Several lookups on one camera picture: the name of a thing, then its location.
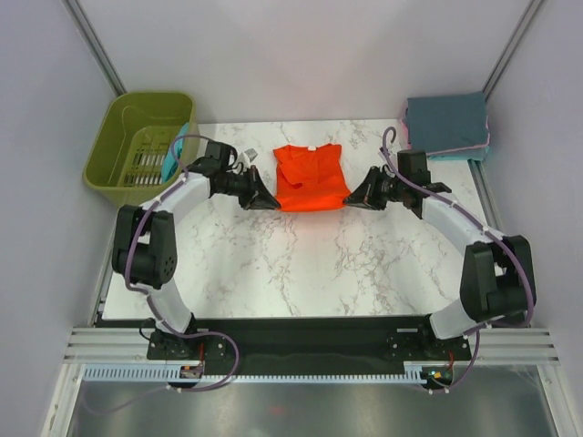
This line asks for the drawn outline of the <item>orange t shirt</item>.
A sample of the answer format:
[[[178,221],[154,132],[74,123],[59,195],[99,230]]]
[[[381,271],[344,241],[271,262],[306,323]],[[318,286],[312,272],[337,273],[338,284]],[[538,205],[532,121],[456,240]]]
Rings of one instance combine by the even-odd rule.
[[[334,143],[275,148],[275,198],[281,211],[303,213],[343,208],[351,191],[341,166],[342,151],[342,146]]]

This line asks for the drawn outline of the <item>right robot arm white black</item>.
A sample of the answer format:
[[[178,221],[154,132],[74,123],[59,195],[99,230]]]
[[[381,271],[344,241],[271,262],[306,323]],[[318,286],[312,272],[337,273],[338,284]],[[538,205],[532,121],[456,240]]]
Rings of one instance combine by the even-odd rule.
[[[399,203],[446,237],[463,256],[459,297],[428,318],[430,328],[417,335],[418,350],[438,358],[450,339],[486,323],[533,316],[536,289],[531,248],[522,236],[509,237],[480,222],[451,189],[434,182],[423,151],[402,150],[395,162],[369,169],[363,182],[343,203],[381,211]]]

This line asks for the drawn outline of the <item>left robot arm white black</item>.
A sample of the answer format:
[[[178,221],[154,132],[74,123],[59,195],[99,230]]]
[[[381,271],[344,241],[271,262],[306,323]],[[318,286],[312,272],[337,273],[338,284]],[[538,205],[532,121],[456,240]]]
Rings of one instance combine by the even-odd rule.
[[[252,164],[257,152],[242,153],[208,137],[204,155],[186,165],[176,150],[181,135],[169,147],[166,160],[178,178],[160,194],[139,206],[118,211],[112,269],[123,276],[128,290],[146,298],[159,330],[169,335],[168,346],[180,358],[199,350],[194,315],[181,298],[174,274],[178,266],[176,224],[214,195],[235,197],[243,210],[277,210],[281,204],[265,187]]]

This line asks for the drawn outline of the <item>teal t shirt in basket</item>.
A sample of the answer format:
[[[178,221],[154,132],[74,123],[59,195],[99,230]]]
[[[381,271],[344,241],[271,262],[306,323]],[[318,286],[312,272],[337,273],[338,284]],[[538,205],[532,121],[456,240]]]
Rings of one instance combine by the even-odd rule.
[[[168,148],[160,170],[161,181],[164,183],[169,182],[179,171],[179,159],[181,158],[184,140],[188,132],[189,123],[185,123]]]

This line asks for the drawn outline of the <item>olive green plastic basket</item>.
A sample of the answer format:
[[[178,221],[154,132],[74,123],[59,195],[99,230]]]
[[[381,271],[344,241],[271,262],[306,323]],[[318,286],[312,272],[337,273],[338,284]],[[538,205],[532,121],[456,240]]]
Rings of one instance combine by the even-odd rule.
[[[179,176],[162,176],[175,137],[198,134],[196,105],[180,92],[134,92],[109,106],[87,159],[83,179],[115,208],[140,205]]]

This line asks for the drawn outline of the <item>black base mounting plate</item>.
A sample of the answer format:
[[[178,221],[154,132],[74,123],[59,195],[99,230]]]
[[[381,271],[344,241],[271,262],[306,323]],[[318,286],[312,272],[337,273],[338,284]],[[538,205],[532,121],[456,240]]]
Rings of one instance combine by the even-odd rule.
[[[184,340],[155,330],[148,360],[203,359],[225,374],[241,365],[254,371],[391,371],[407,361],[471,357],[467,340],[437,339],[426,316],[199,319],[193,328],[204,338]]]

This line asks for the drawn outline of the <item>aluminium frame rail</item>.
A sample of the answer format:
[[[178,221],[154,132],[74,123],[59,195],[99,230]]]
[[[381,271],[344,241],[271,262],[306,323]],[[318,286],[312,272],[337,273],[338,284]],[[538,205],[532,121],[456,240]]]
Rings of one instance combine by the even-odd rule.
[[[74,328],[65,363],[132,363],[147,359],[148,341],[137,328]]]

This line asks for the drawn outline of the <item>right aluminium corner post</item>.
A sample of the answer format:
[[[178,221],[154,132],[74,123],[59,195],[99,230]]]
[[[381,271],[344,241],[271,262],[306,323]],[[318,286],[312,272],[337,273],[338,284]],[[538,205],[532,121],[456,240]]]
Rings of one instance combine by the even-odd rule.
[[[487,103],[495,93],[496,87],[504,73],[507,71],[518,49],[526,40],[528,32],[537,21],[546,4],[547,0],[530,0],[527,3],[527,7],[519,17],[514,30],[506,41],[500,56],[483,86],[482,92]]]

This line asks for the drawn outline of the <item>aluminium corner post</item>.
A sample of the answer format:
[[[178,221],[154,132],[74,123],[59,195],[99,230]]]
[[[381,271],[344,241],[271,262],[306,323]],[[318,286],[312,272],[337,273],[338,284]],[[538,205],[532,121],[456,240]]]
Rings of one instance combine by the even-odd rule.
[[[519,17],[514,30],[506,41],[500,56],[483,86],[482,92],[487,103],[495,93],[496,87],[504,73],[507,71],[518,49],[526,40],[528,32],[537,21],[546,4],[547,0],[530,0],[527,3],[527,7]]]
[[[81,5],[81,2],[78,0],[63,0],[62,4],[69,13],[77,30],[82,35],[87,47],[115,95],[119,97],[126,94],[127,89],[108,56],[106,48],[100,41],[97,31],[91,24],[87,12]]]

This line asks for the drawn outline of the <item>left aluminium corner post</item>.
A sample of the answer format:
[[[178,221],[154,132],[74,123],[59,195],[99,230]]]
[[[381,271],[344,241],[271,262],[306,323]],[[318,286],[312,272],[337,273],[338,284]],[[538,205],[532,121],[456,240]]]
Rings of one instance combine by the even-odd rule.
[[[115,95],[119,97],[126,94],[127,89],[108,56],[106,48],[100,41],[97,31],[91,24],[87,12],[81,5],[81,2],[78,0],[63,0],[62,4],[69,13],[77,30],[82,35],[87,47]]]

